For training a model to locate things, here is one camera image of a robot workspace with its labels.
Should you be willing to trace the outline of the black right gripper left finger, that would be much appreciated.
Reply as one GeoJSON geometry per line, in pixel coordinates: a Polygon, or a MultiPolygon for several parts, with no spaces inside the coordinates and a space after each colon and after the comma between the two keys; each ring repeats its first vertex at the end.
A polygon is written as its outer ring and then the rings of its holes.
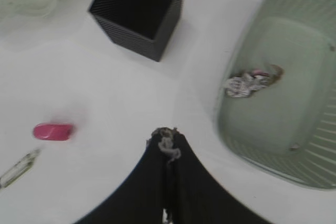
{"type": "Polygon", "coordinates": [[[134,170],[98,207],[77,223],[162,223],[164,165],[159,135],[151,137],[134,170]]]}

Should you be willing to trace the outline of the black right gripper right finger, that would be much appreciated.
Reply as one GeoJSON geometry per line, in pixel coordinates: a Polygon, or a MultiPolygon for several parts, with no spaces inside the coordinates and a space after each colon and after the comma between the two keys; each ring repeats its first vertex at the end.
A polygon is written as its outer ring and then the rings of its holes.
{"type": "Polygon", "coordinates": [[[267,220],[241,204],[206,170],[186,137],[177,133],[174,146],[181,157],[173,162],[175,188],[174,223],[266,223],[267,220]]]}

